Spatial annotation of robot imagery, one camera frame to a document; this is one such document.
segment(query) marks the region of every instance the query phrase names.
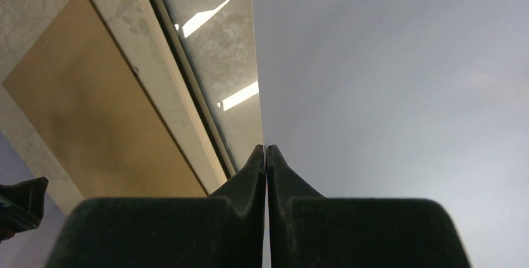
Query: glass pane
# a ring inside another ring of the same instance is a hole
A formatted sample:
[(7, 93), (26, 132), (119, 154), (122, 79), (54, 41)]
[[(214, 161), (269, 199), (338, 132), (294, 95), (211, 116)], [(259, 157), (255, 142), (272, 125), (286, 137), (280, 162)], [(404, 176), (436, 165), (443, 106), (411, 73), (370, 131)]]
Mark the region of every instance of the glass pane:
[(251, 0), (163, 1), (238, 170), (263, 144)]

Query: black object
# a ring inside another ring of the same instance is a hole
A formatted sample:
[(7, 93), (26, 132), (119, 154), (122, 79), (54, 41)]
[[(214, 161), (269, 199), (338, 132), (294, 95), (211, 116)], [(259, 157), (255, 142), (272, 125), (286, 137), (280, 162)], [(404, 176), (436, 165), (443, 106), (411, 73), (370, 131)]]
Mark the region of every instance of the black object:
[(45, 177), (0, 185), (0, 241), (39, 227), (44, 215)]
[(267, 176), (273, 267), (470, 267), (438, 204), (326, 199), (261, 145), (207, 198), (83, 202), (46, 267), (261, 267)]

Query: wooden frame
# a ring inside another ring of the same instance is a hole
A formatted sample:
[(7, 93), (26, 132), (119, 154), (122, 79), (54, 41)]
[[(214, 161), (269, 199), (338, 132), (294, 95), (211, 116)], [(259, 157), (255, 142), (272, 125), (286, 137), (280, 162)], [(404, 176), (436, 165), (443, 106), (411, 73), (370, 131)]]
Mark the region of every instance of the wooden frame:
[[(191, 70), (189, 61), (185, 57), (183, 47), (180, 44), (176, 30), (172, 26), (169, 14), (165, 7), (160, 7), (163, 6), (163, 1), (138, 0), (138, 2), (145, 14), (147, 23), (158, 46), (158, 49), (161, 52), (163, 62), (167, 67), (175, 88), (177, 89), (184, 104), (185, 111), (192, 122), (191, 127), (200, 140), (202, 152), (208, 158), (208, 162), (210, 164), (209, 168), (200, 167), (198, 165), (195, 166), (191, 161), (189, 162), (197, 174), (198, 179), (202, 182), (202, 185), (206, 188), (208, 193), (211, 193), (216, 190), (220, 184), (226, 182), (227, 177), (225, 170), (227, 170), (230, 176), (233, 176), (235, 174), (235, 169), (233, 168), (230, 157), (228, 156), (226, 148), (223, 145), (220, 134), (213, 123), (213, 117), (206, 105), (205, 99), (200, 93), (197, 80)], [(173, 54), (171, 45), (173, 45), (173, 47), (176, 49), (178, 55)], [(182, 70), (178, 66), (175, 56), (177, 56), (182, 63)], [(182, 71), (184, 71), (187, 81), (192, 87), (191, 89), (193, 90), (193, 96), (190, 92), (190, 89), (188, 89), (186, 85), (186, 79), (184, 79)], [(195, 105), (193, 97), (196, 99), (206, 122), (201, 119), (199, 110)], [(182, 146), (180, 148), (182, 149), (184, 155), (193, 153), (193, 151), (190, 149), (186, 150), (182, 148)]]

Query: white panel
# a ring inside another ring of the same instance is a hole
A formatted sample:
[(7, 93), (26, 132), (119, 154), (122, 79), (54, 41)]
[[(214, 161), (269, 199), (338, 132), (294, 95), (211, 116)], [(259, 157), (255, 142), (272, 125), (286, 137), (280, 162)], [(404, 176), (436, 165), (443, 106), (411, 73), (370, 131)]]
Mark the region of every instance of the white panel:
[(529, 267), (529, 0), (253, 0), (265, 144), (326, 196), (434, 199)]

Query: brown board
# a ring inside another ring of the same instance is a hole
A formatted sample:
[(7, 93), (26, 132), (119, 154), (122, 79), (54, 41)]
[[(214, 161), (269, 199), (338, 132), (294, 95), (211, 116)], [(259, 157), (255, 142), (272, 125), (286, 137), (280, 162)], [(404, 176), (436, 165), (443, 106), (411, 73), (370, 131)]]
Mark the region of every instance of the brown board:
[(3, 84), (86, 198), (206, 195), (90, 0), (70, 0)]

